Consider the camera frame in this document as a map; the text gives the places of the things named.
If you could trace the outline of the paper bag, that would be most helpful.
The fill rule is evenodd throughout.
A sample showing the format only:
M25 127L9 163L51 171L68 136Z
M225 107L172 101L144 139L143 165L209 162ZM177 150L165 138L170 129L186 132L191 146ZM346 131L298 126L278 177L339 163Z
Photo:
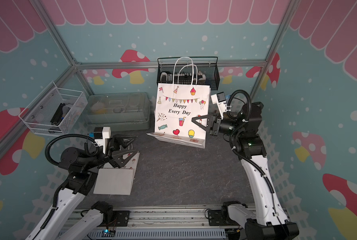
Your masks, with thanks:
M157 84L154 132L149 136L162 142L205 148L206 131L191 122L207 115L210 86Z
M109 163L98 170L94 186L95 195L129 196L132 190L140 153L137 152L123 168L110 167Z

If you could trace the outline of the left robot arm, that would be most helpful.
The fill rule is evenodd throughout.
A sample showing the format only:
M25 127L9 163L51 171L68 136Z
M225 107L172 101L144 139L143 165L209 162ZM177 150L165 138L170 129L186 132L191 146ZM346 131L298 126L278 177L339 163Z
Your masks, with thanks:
M50 154L51 147L56 142L67 138L85 140L84 149L69 147L56 162ZM29 240L54 240L76 207L82 202L96 182L98 173L92 169L109 163L112 167L124 167L135 155L128 147L136 140L135 135L117 134L109 138L109 142L99 145L103 135L92 133L88 135L65 134L52 139L45 148L45 157L49 163L67 170L66 180L56 188L53 202L38 225L28 235Z

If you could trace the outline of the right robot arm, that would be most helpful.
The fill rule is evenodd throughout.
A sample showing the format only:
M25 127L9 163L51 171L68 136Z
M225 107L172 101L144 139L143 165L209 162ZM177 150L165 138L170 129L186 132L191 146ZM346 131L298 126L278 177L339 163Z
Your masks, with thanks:
M218 114L192 118L192 122L212 136L229 136L232 152L241 161L253 193L255 210L239 201L223 203L221 210L207 210L211 226L235 226L232 231L245 233L247 240L293 240L299 235L297 223L288 219L277 197L269 173L266 149L258 134L263 103L252 102L244 90L229 97L221 92L211 96Z

